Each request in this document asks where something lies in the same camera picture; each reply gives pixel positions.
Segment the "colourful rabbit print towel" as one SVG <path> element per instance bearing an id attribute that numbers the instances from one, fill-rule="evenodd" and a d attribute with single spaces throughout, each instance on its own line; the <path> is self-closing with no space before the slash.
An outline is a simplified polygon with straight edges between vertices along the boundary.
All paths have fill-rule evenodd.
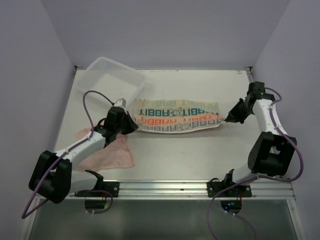
<path id="1" fill-rule="evenodd" d="M 138 130 L 184 134 L 219 127 L 224 121 L 217 102 L 186 99 L 137 99 L 132 115 Z"/>

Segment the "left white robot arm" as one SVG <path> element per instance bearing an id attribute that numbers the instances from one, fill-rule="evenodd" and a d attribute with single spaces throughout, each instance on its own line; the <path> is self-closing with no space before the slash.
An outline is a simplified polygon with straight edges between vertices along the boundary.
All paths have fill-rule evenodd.
<path id="1" fill-rule="evenodd" d="M 119 106 L 111 107 L 106 117 L 73 145 L 56 152 L 42 152 L 31 175 L 29 189 L 55 204 L 71 193 L 89 192 L 95 197 L 105 194 L 102 175 L 89 169 L 73 172 L 73 168 L 103 150 L 117 135 L 128 135 L 137 129 L 128 111 Z"/>

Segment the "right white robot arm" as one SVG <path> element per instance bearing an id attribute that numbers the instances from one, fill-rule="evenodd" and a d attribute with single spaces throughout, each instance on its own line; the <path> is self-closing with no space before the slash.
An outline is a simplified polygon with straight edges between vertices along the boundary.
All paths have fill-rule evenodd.
<path id="1" fill-rule="evenodd" d="M 247 117 L 254 115 L 260 134 L 249 152 L 247 164 L 225 175 L 222 189 L 227 196 L 235 196 L 241 186 L 260 178 L 283 181 L 297 152 L 297 140 L 283 129 L 276 111 L 277 102 L 273 94 L 266 92 L 265 84 L 256 81 L 248 85 L 246 97 L 229 111 L 227 123 L 243 124 Z"/>

